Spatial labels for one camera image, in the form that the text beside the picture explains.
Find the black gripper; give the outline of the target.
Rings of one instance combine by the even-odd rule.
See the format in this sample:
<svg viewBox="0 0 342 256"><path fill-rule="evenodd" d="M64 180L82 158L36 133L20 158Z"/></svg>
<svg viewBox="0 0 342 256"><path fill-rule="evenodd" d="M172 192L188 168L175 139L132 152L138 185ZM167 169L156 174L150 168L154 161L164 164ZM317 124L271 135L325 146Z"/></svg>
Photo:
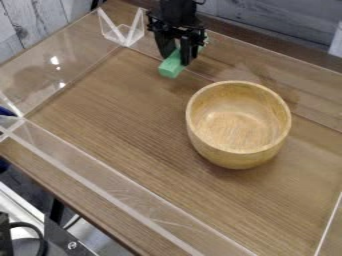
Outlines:
<svg viewBox="0 0 342 256"><path fill-rule="evenodd" d="M147 11L148 30L155 35L159 53L167 58L176 49L180 39L180 63L187 66L198 56L199 43L204 40L204 25L196 16L196 9L206 1L159 0Z"/></svg>

